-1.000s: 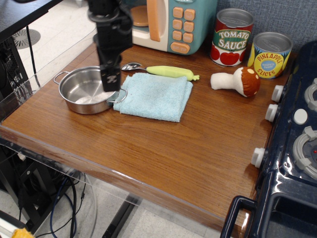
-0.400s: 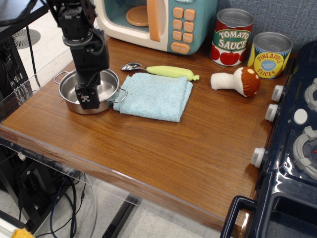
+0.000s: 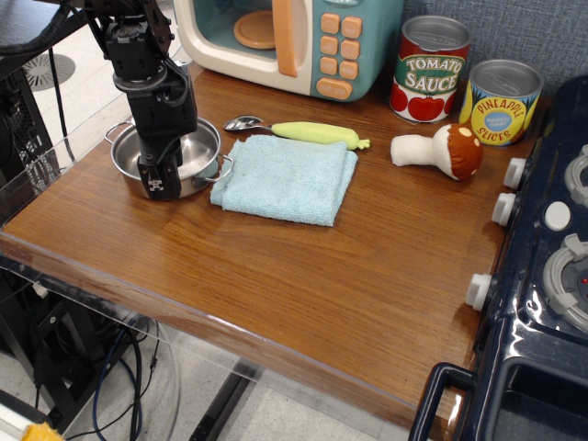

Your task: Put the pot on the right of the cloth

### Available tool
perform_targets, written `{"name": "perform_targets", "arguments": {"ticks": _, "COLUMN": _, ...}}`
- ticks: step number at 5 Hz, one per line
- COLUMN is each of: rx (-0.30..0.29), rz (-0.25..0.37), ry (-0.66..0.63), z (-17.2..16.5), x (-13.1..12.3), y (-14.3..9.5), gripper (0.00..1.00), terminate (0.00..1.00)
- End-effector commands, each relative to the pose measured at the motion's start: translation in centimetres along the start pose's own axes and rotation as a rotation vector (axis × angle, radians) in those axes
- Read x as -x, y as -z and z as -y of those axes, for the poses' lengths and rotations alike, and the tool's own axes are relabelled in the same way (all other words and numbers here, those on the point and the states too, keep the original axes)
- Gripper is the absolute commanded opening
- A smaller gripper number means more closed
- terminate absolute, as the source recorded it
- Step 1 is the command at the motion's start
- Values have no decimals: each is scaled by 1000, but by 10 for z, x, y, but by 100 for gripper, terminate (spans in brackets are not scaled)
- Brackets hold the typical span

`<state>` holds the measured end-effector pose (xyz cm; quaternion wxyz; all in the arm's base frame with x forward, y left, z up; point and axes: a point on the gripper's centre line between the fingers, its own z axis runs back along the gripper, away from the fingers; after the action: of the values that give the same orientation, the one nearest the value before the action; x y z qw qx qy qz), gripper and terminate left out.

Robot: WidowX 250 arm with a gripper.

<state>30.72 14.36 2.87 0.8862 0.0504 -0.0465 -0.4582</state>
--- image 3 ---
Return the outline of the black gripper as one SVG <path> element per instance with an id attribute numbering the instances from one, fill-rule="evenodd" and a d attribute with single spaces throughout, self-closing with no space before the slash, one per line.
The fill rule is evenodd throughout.
<path id="1" fill-rule="evenodd" d="M 185 68 L 167 68 L 157 85 L 128 92 L 135 128 L 141 141 L 137 160 L 147 198 L 177 199 L 181 194 L 179 139 L 198 128 L 192 80 Z M 156 165 L 160 165 L 160 175 Z"/>

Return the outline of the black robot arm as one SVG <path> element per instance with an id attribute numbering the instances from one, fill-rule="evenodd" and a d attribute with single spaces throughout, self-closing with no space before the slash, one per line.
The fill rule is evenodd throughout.
<path id="1" fill-rule="evenodd" d="M 126 94 L 139 139 L 137 166 L 148 198 L 180 197 L 180 139 L 197 130 L 198 112 L 186 68 L 169 56 L 170 20 L 155 1 L 63 1 L 81 9 Z"/>

